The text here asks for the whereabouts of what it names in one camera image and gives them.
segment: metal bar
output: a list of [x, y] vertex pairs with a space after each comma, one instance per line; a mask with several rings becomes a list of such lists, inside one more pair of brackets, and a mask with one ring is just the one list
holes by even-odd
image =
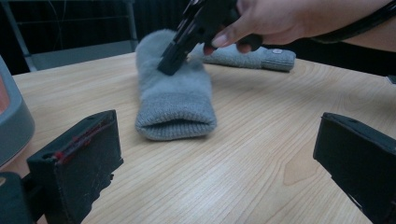
[[[127, 16], [114, 16], [114, 17], [100, 17], [100, 18], [84, 18], [84, 19], [68, 19], [68, 20], [62, 20], [62, 22], [65, 21], [99, 21], [99, 20], [112, 20], [112, 19], [119, 19], [119, 18], [125, 18]], [[37, 24], [37, 23], [52, 23], [52, 22], [58, 22], [58, 21], [18, 21], [18, 25], [24, 25], [24, 24]]]
[[29, 49], [26, 47], [26, 43], [23, 40], [23, 36], [21, 34], [20, 28], [18, 27], [18, 24], [15, 21], [14, 14], [11, 11], [11, 7], [9, 6], [9, 3], [7, 1], [1, 2], [1, 5], [3, 6], [3, 9], [7, 14], [7, 18], [9, 24], [11, 25], [12, 31], [14, 32], [14, 35], [17, 38], [18, 43], [20, 44], [23, 53], [23, 58], [26, 61], [29, 70], [31, 72], [37, 71], [35, 64], [33, 63], [32, 60], [32, 55], [30, 54]]
[[127, 6], [128, 15], [129, 15], [128, 21], [130, 27], [129, 31], [131, 33], [131, 47], [132, 47], [132, 52], [134, 52], [138, 44], [137, 34], [136, 34], [136, 23], [134, 21], [134, 0], [125, 1], [125, 4]]

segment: wristband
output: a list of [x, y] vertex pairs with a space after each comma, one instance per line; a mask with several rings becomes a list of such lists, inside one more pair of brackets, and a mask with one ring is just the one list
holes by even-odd
[[346, 27], [329, 32], [324, 35], [314, 36], [311, 39], [323, 44], [332, 44], [349, 39], [353, 36], [360, 35], [368, 30], [373, 29], [384, 21], [389, 20], [396, 15], [396, 0], [381, 7], [371, 15], [349, 24]]

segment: wood grain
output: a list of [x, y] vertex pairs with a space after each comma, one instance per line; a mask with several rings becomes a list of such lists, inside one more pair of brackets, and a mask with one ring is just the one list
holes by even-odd
[[384, 78], [297, 60], [290, 73], [206, 65], [218, 128], [151, 142], [134, 129], [134, 54], [15, 76], [35, 118], [30, 147], [116, 109], [125, 163], [84, 223], [370, 223], [312, 158], [320, 116], [358, 119], [396, 138], [396, 87]]

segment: folded sock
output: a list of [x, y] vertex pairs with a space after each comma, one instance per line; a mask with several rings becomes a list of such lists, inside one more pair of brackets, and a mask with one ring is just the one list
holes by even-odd
[[184, 62], [172, 76], [157, 70], [174, 36], [169, 30], [157, 31], [136, 48], [141, 105], [135, 127], [151, 140], [203, 136], [217, 125], [210, 76], [200, 60]]
[[216, 49], [211, 55], [204, 55], [204, 44], [197, 45], [190, 57], [204, 63], [227, 65], [251, 69], [271, 69], [289, 72], [294, 67], [296, 54], [286, 49], [266, 49], [261, 47], [249, 53], [240, 53], [235, 46]]

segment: finger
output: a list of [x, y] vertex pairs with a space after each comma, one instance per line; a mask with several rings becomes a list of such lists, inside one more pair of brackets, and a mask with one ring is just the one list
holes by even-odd
[[238, 44], [238, 45], [236, 45], [236, 48], [241, 53], [249, 53], [249, 52], [251, 52], [251, 46], [248, 45], [248, 44]]
[[213, 53], [213, 51], [215, 51], [214, 48], [204, 45], [204, 55], [210, 55]]
[[251, 33], [252, 27], [248, 18], [246, 16], [242, 16], [219, 32], [213, 39], [212, 46], [215, 48], [224, 48]]

